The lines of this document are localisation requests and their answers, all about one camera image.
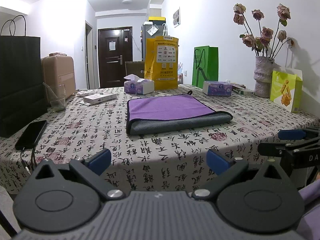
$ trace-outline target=bag handle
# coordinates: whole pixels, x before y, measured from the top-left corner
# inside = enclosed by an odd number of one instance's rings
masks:
[[[7,23],[7,22],[10,22],[11,21],[11,23],[13,22],[14,23],[14,33],[13,33],[13,36],[14,36],[14,34],[16,33],[16,23],[14,22],[14,20],[7,20],[3,25],[2,25],[2,28],[1,28],[1,32],[0,32],[0,36],[1,36],[1,33],[2,33],[2,29],[3,29],[3,27],[5,26],[5,24]],[[10,23],[10,26],[9,26],[9,31],[10,31],[10,36],[12,36],[12,33],[11,33],[11,23]]]
[[[21,16],[21,17],[24,19],[24,35],[26,36],[26,32],[27,32],[27,22],[26,22],[26,19],[25,19],[25,17],[24,17],[23,15],[17,15],[15,18],[17,18],[17,17],[19,17],[19,16]]]

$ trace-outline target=tablecloth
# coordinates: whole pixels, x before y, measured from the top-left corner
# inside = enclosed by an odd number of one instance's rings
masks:
[[[233,115],[230,123],[182,131],[128,136],[125,132],[127,101],[132,98],[186,94],[217,111]],[[36,148],[36,160],[51,158],[68,163],[76,157],[88,158],[102,149],[112,152],[111,166],[101,175],[119,189],[192,191],[216,175],[208,168],[205,155],[213,148],[229,158],[241,156],[250,163],[263,163],[257,146],[261,141],[278,141],[280,129],[319,125],[319,119],[299,111],[289,113],[269,99],[233,93],[212,97],[191,85],[174,90],[158,90],[147,95],[124,93],[124,88],[99,91],[117,93],[117,99],[94,106],[80,104],[72,96],[64,112],[49,111],[38,120],[49,122]],[[16,194],[28,178],[14,144],[24,129],[12,137],[0,138],[0,184]],[[24,152],[30,160],[31,152]]]

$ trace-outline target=blue gripper pad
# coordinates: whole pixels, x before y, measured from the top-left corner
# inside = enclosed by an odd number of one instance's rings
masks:
[[[207,151],[207,165],[215,174],[220,175],[233,164],[232,160],[226,160],[212,150]]]
[[[111,152],[104,149],[98,152],[88,163],[88,168],[97,175],[101,175],[111,164]]]
[[[301,129],[297,130],[281,130],[278,132],[280,140],[302,140],[305,138],[306,132]]]

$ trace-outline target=beige suitcase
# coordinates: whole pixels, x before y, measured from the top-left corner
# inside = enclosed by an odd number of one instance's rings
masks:
[[[66,98],[76,92],[75,69],[69,56],[51,56],[41,59],[43,80],[49,86],[65,84]]]

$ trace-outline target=smartphone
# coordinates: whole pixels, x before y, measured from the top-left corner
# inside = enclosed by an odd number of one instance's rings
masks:
[[[33,149],[36,147],[47,125],[47,121],[32,122],[29,124],[15,144],[14,147],[16,150],[21,151],[23,149]]]

